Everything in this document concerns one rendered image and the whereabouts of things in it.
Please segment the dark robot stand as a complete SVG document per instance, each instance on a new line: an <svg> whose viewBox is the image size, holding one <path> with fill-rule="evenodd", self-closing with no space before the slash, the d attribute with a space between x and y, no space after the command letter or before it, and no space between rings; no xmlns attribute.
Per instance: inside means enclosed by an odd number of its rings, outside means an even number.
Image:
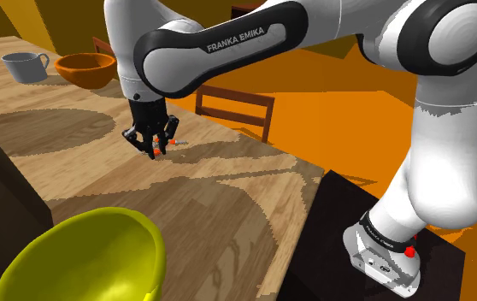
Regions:
<svg viewBox="0 0 477 301"><path fill-rule="evenodd" d="M343 231L376 202L334 171L325 174L277 301L459 301L465 253L425 228L416 240L421 284L414 296L399 297L352 267Z"/></svg>

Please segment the grey mug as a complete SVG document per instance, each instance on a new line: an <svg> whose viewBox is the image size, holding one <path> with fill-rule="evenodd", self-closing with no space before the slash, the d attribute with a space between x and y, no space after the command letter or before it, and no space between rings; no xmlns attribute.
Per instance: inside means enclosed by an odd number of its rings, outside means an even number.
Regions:
<svg viewBox="0 0 477 301"><path fill-rule="evenodd" d="M31 84L48 77L46 69L50 58L45 53L15 52L2 56L1 61L16 82Z"/></svg>

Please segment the brown wooden chair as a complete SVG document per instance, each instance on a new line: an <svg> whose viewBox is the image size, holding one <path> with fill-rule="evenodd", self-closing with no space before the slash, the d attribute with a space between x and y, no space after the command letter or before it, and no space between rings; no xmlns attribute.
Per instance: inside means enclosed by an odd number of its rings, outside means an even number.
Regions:
<svg viewBox="0 0 477 301"><path fill-rule="evenodd" d="M218 97L240 103L262 106L266 108L266 115L261 118L258 116L241 114L224 109L210 108L203 105L204 96ZM218 119L262 127L263 132L261 141L266 144L268 142L269 129L274 110L274 100L274 97L263 96L255 93L202 85L197 89L195 113L197 115L205 115Z"/></svg>
<svg viewBox="0 0 477 301"><path fill-rule="evenodd" d="M110 44L102 41L101 39L92 37L92 43L96 53L107 53L111 56L115 55Z"/></svg>

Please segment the small orange and grey tool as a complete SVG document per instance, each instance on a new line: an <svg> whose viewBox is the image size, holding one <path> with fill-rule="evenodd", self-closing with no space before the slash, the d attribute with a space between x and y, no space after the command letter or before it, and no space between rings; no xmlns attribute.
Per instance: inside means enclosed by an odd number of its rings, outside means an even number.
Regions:
<svg viewBox="0 0 477 301"><path fill-rule="evenodd" d="M169 139L168 144L169 145L187 145L188 142L185 141L185 140ZM153 151L154 151L155 156L158 156L158 155L162 154L162 152L159 149L159 139L158 138L154 138L154 140L152 142L152 146L153 146Z"/></svg>

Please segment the orange bowl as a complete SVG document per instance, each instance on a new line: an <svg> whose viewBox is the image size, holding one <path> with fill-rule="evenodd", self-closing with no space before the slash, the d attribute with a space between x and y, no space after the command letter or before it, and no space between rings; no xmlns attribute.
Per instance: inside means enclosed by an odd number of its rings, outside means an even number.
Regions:
<svg viewBox="0 0 477 301"><path fill-rule="evenodd" d="M68 82L87 89L105 87L115 76L117 61L103 53L77 53L60 57L56 71Z"/></svg>

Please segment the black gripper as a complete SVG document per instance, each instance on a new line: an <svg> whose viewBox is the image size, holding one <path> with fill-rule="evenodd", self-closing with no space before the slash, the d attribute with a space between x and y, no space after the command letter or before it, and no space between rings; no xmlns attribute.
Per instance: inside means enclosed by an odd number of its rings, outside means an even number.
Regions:
<svg viewBox="0 0 477 301"><path fill-rule="evenodd" d="M180 122L176 116L168 116L165 98L150 102L130 100L129 106L133 126L124 130L121 133L122 137L138 151L154 160L153 136L158 134L159 150L165 155L166 146L174 138Z"/></svg>

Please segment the yellow-green bowl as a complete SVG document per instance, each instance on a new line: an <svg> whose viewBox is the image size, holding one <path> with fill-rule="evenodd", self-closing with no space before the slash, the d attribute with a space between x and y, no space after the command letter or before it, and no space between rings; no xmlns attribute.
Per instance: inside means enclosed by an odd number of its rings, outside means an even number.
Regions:
<svg viewBox="0 0 477 301"><path fill-rule="evenodd" d="M166 251L144 214L105 207L29 243L3 272L0 301L160 301Z"/></svg>

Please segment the wooden table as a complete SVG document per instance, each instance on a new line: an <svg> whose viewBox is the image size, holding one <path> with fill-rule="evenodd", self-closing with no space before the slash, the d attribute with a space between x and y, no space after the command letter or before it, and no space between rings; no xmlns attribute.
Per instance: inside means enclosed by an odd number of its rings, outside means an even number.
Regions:
<svg viewBox="0 0 477 301"><path fill-rule="evenodd" d="M122 137L117 81L88 91L49 69L23 85L3 64L38 52L0 38L0 145L55 221L105 206L147 215L168 257L162 301L275 301L323 171L174 104L178 144L150 159Z"/></svg>

